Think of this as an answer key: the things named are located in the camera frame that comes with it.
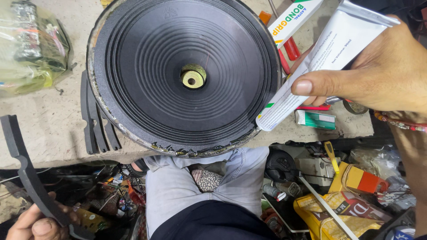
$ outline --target beaded bracelet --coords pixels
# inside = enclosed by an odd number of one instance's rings
[[[409,123],[409,122],[390,119],[386,114],[382,114],[380,111],[377,111],[377,110],[374,110],[374,116],[380,121],[389,122],[391,125],[401,129],[410,129],[412,131],[423,131],[427,133],[426,123]]]

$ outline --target concrete workbench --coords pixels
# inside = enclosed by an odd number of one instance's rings
[[[32,0],[39,7],[53,12],[62,23],[71,44],[68,68],[50,88],[25,95],[0,99],[0,115],[16,114],[26,148],[35,167],[55,167],[94,160],[116,160],[131,163],[155,152],[129,140],[116,131],[122,145],[118,151],[88,155],[83,128],[86,122],[80,112],[80,78],[85,69],[86,43],[95,20],[103,8],[99,0]],[[262,10],[272,13],[268,0],[243,0],[259,14]],[[292,2],[274,0],[281,14]],[[294,34],[301,52],[318,38],[338,0],[325,0],[321,8]],[[246,146],[268,146],[272,143],[313,142],[344,136],[365,137],[373,134],[369,114],[353,115],[341,102],[332,106],[327,114],[336,115],[336,130],[322,131],[295,123],[291,114],[272,132],[261,132]],[[0,128],[0,168],[19,168],[18,160],[11,158]]]

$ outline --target small box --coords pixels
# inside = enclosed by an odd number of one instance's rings
[[[335,130],[335,116],[333,115],[297,110],[295,112],[295,122],[303,126]]]

